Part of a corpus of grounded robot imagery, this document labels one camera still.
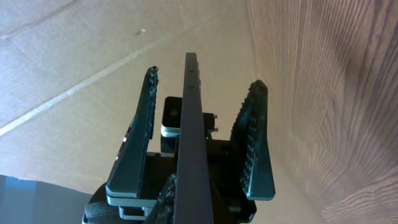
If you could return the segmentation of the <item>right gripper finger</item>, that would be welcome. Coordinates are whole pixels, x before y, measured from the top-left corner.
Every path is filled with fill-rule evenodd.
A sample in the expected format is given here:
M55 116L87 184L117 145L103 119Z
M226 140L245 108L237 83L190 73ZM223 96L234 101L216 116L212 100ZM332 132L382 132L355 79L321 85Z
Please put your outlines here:
M174 223L176 181L176 173L171 174L167 179L152 211L146 218L146 224Z

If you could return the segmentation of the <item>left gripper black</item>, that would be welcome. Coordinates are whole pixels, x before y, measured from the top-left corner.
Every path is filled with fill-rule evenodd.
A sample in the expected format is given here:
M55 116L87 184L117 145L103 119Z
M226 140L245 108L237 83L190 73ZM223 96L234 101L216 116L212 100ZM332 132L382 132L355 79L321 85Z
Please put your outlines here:
M231 144L210 138L215 128L212 113L204 113L203 124L194 120L193 129L180 134L180 113L165 112L163 127L168 130L162 135L161 152L147 151L154 133L158 69L150 67L144 75L136 113L105 184L108 205L134 208L132 219L145 220L142 209L155 207L174 175L182 218L250 223L257 211L252 200L270 201L275 196L267 142L267 86L261 80L251 83L231 130L237 178Z

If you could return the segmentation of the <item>Samsung Galaxy smartphone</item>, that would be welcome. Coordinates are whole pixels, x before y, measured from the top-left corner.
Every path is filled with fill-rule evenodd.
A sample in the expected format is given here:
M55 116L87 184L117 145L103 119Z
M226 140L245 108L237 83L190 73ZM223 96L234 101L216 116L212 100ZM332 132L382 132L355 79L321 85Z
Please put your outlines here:
M213 223L200 76L193 52L185 56L174 223Z

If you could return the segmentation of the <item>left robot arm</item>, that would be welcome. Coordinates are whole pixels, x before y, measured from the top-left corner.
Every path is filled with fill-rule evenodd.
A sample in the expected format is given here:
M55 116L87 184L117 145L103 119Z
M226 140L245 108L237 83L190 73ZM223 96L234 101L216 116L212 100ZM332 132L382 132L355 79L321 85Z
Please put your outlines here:
M157 71L151 67L144 76L136 113L83 223L250 223L256 202L275 195L266 85L251 84L230 139L213 139L215 115L202 110L200 71L196 56L188 55L183 95L165 100L161 151L154 153L148 145Z

